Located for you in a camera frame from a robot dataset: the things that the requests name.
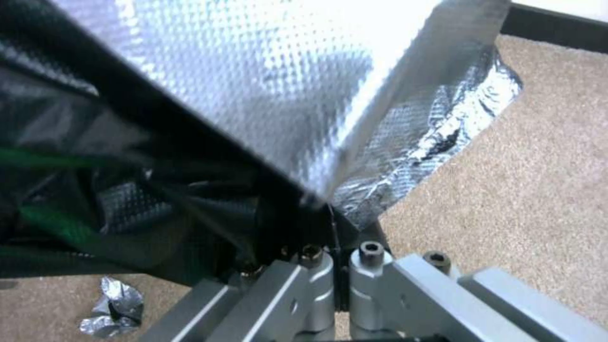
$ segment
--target bolt head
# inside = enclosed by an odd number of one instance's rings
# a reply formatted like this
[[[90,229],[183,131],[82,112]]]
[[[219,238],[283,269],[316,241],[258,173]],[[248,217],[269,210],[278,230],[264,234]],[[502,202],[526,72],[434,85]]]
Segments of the bolt head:
[[[440,270],[444,274],[450,273],[450,267],[452,266],[452,261],[444,252],[440,251],[428,251],[424,253],[422,258],[433,265],[436,269]]]
[[[306,268],[315,268],[321,264],[323,248],[319,245],[306,245],[298,253],[298,262]]]
[[[365,241],[359,245],[361,263],[368,267],[378,267],[384,262],[384,246],[375,241]]]

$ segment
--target reflective insulation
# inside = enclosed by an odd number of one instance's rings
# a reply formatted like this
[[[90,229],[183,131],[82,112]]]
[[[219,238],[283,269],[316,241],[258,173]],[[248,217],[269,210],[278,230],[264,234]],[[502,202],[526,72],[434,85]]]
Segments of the reflective insulation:
[[[518,93],[507,0],[49,0],[192,115],[362,226]]]

